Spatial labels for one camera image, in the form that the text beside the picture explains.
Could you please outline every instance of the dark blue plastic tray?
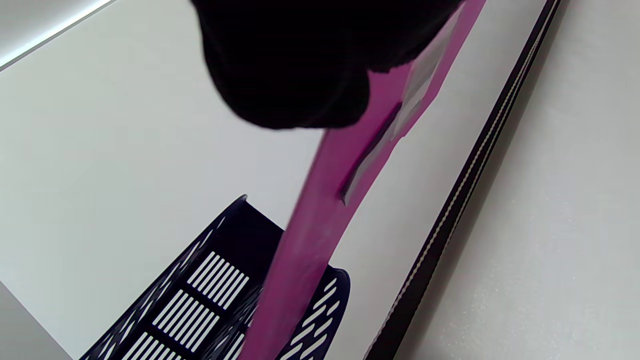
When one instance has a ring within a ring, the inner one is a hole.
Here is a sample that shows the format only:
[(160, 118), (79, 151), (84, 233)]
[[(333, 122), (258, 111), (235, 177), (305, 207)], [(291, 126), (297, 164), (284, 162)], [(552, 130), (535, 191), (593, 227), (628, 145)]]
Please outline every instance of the dark blue plastic tray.
[[(81, 360), (234, 360), (282, 233), (239, 198)], [(329, 266), (278, 359), (323, 359), (348, 297), (347, 273)]]

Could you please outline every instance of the black blurry object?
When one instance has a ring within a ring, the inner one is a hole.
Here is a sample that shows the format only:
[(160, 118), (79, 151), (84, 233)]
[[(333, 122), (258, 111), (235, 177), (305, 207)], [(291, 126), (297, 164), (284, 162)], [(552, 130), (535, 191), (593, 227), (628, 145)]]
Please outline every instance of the black blurry object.
[(415, 59), (461, 1), (192, 0), (222, 98), (271, 129), (358, 122), (367, 70)]

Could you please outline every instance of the black strap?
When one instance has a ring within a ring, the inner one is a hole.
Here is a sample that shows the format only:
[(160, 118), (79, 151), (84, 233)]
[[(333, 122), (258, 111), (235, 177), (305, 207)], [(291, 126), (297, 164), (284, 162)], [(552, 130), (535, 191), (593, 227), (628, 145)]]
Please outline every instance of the black strap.
[(531, 64), (547, 34), (560, 2), (561, 0), (547, 0), (542, 9), (489, 119), (476, 140), (465, 166), (412, 266), (409, 276), (396, 297), (385, 323), (369, 348), (365, 356), (366, 360), (393, 360), (396, 355), (413, 315), (427, 290), (427, 285), (438, 260), (456, 230), (458, 221), (484, 170), (486, 161), (508, 120), (511, 107), (529, 73)]

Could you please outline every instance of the white table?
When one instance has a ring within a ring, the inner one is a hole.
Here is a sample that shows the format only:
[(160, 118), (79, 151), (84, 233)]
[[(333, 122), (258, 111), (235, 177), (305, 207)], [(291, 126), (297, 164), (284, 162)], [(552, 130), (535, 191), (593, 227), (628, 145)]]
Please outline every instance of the white table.
[[(362, 358), (543, 0), (488, 0), (332, 265), (352, 279), (328, 359)], [(0, 281), (78, 358), (242, 193), (284, 226), (318, 131), (224, 107), (188, 2), (118, 0), (0, 72)]]
[(640, 6), (567, 5), (396, 359), (637, 358)]

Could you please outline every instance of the gray surface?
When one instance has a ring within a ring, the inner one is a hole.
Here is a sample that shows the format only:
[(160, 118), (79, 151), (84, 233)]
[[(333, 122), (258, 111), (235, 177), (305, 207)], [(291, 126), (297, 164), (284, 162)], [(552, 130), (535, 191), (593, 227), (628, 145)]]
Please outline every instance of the gray surface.
[(0, 1), (0, 71), (113, 1)]
[(0, 358), (6, 360), (71, 359), (1, 282)]

